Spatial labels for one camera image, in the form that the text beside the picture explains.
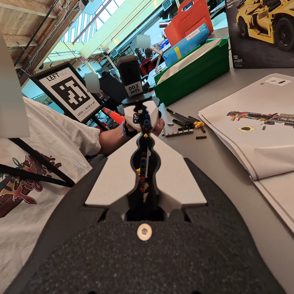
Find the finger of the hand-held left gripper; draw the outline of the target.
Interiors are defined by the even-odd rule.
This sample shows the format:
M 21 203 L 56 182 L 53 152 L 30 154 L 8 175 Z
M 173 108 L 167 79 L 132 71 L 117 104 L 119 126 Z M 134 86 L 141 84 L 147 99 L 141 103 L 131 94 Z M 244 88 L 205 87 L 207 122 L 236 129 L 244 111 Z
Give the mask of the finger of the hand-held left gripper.
M 154 101 L 147 101 L 146 102 L 146 110 L 150 117 L 150 126 L 153 129 L 157 123 L 158 116 L 159 116 L 159 109 L 158 106 L 155 104 Z
M 124 108 L 124 130 L 125 132 L 136 130 L 138 133 L 141 133 L 141 125 L 139 123 L 134 123 L 134 109 L 135 105 L 130 105 Z

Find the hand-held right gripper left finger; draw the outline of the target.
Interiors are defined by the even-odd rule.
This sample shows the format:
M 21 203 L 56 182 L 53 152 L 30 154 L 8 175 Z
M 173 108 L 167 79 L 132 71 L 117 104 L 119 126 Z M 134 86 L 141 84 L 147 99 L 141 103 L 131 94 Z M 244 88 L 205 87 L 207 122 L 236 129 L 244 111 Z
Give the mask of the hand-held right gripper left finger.
M 130 160 L 138 149 L 137 134 L 119 149 L 107 157 L 85 205 L 88 207 L 107 208 L 124 215 L 130 208 L 127 194 L 136 183 L 138 173 L 131 167 Z

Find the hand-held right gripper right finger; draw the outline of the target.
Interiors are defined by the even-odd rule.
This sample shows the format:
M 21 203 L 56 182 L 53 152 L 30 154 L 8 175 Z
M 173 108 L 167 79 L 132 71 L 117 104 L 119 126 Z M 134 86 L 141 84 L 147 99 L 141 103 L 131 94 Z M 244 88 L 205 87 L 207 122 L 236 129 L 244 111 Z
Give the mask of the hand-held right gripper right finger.
M 182 155 L 155 135 L 151 137 L 155 142 L 153 151 L 160 157 L 160 167 L 155 173 L 159 189 L 156 218 L 166 220 L 175 209 L 206 205 L 207 200 Z

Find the partly built lego chassis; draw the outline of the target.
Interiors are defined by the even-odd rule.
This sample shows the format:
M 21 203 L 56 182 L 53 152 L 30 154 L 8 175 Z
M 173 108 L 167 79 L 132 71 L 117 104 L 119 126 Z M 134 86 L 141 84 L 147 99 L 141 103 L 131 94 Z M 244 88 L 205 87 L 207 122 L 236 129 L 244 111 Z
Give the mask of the partly built lego chassis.
M 135 113 L 133 117 L 134 123 L 139 123 L 141 134 L 138 137 L 137 150 L 134 152 L 131 163 L 136 172 L 136 182 L 133 193 L 129 197 L 131 210 L 134 210 L 137 205 L 144 200 L 144 195 L 148 190 L 148 151 L 150 149 L 150 115 L 146 113 Z

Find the black lego beam assembly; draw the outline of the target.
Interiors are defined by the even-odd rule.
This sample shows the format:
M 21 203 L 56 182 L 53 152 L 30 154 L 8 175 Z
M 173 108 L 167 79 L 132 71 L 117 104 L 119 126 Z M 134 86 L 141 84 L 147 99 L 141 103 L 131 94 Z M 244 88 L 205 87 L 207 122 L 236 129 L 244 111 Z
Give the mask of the black lego beam assembly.
M 191 116 L 185 117 L 183 115 L 180 115 L 177 112 L 173 112 L 172 110 L 166 108 L 166 111 L 174 118 L 172 122 L 178 126 L 178 131 L 184 131 L 184 130 L 190 130 L 195 128 L 195 124 L 199 123 L 200 120 L 195 119 Z

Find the lego instruction booklet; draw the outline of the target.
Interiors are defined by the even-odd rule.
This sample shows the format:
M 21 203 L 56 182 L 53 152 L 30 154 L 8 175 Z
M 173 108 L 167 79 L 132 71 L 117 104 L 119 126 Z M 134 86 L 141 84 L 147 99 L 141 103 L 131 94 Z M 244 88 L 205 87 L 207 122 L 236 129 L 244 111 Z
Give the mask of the lego instruction booklet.
M 294 231 L 294 78 L 270 74 L 200 110 Z

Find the person's left forearm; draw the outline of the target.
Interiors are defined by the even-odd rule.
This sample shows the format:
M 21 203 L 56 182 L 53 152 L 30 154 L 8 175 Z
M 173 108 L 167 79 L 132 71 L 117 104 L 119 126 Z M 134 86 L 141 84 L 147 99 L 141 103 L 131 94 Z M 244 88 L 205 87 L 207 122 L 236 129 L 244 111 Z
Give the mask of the person's left forearm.
M 125 136 L 121 126 L 102 132 L 99 135 L 99 144 L 101 148 L 98 154 L 110 155 L 119 149 L 122 145 L 124 145 L 127 141 L 127 137 Z

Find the person's left hand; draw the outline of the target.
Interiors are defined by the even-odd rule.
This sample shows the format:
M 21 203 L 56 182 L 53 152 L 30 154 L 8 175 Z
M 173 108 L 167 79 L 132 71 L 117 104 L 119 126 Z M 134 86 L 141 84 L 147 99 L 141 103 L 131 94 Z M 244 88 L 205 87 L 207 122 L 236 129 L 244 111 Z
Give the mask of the person's left hand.
M 155 136 L 159 136 L 165 126 L 165 122 L 162 118 L 158 118 L 156 125 L 151 130 L 151 133 Z M 129 132 L 135 131 L 138 132 L 135 128 L 133 128 L 130 124 L 125 122 L 125 130 L 128 130 Z

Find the orange traffic cone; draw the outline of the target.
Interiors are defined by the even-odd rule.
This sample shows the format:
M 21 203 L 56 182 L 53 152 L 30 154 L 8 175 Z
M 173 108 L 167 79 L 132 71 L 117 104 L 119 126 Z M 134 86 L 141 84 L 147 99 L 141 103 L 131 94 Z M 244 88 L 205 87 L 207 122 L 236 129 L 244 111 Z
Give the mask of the orange traffic cone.
M 122 124 L 125 120 L 124 116 L 121 116 L 120 114 L 108 109 L 108 108 L 105 108 L 103 107 L 102 108 L 102 111 L 107 115 L 109 116 L 111 119 L 113 119 L 116 123 L 118 123 L 119 125 Z

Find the red office chair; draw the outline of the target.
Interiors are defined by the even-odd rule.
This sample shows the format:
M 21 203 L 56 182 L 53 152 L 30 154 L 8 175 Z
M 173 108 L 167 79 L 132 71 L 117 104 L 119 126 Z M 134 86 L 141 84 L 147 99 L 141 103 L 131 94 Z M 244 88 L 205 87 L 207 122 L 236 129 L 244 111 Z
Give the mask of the red office chair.
M 148 69 L 148 63 L 152 60 L 152 58 L 146 58 L 141 62 L 141 65 L 139 66 L 141 71 L 141 76 L 149 75 L 149 69 Z

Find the green plastic bin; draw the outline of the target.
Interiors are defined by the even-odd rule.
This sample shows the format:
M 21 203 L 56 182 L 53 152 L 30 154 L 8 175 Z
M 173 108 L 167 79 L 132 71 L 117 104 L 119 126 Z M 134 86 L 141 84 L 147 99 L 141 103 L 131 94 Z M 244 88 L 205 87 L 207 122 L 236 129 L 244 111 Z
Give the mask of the green plastic bin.
M 180 100 L 230 70 L 229 41 L 222 41 L 200 59 L 186 66 L 167 80 L 155 85 L 156 97 L 165 106 Z M 166 71 L 155 76 L 155 82 Z

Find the blue wrapped roll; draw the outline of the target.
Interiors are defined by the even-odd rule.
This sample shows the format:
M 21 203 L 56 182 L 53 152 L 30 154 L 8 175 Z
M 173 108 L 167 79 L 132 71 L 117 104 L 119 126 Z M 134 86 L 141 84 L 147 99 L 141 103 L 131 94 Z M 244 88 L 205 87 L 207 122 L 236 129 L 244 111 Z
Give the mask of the blue wrapped roll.
M 196 47 L 206 43 L 208 36 L 209 29 L 204 23 L 163 54 L 166 67 L 170 67 Z

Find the framed marker placard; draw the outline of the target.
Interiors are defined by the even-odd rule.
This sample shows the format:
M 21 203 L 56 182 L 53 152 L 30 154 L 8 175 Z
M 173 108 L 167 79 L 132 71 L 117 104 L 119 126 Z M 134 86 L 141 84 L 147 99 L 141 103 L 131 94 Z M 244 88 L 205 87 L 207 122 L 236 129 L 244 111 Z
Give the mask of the framed marker placard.
M 64 62 L 30 79 L 73 120 L 86 123 L 103 105 L 99 97 L 87 91 L 86 83 L 70 62 Z

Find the white ceiling projector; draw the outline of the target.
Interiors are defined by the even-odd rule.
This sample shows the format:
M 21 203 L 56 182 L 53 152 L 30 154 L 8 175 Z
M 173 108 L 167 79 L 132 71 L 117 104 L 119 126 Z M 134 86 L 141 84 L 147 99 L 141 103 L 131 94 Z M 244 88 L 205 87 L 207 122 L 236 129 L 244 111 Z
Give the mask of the white ceiling projector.
M 92 15 L 102 5 L 102 0 L 79 0 L 81 12 Z

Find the orange carry case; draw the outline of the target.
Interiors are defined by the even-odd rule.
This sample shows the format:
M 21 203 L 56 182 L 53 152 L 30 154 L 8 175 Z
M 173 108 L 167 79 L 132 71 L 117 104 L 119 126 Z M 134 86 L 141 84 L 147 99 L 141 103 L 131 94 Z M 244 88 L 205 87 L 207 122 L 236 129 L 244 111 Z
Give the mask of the orange carry case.
M 206 0 L 185 0 L 164 32 L 171 46 L 174 46 L 202 24 L 207 25 L 209 34 L 214 31 Z

